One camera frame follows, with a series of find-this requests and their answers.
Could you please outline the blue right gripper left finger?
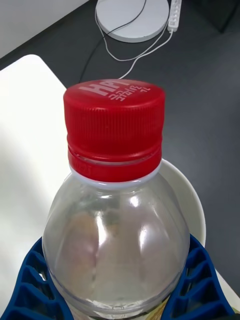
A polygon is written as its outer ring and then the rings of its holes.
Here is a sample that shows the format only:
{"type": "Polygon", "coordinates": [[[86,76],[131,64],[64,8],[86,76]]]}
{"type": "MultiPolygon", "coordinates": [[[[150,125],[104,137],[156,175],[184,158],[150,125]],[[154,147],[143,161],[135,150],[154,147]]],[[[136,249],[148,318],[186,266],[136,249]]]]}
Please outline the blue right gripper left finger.
{"type": "Polygon", "coordinates": [[[20,267],[6,320],[72,320],[74,317],[51,279],[38,239],[20,267]]]}

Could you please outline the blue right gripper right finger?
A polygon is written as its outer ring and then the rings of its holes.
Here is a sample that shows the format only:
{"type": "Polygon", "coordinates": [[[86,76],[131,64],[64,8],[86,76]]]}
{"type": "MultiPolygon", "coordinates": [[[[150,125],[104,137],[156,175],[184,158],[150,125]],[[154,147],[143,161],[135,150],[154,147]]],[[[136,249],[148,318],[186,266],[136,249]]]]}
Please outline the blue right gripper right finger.
{"type": "Polygon", "coordinates": [[[212,260],[193,236],[182,275],[162,313],[163,320],[220,320],[232,317],[212,260]]]}

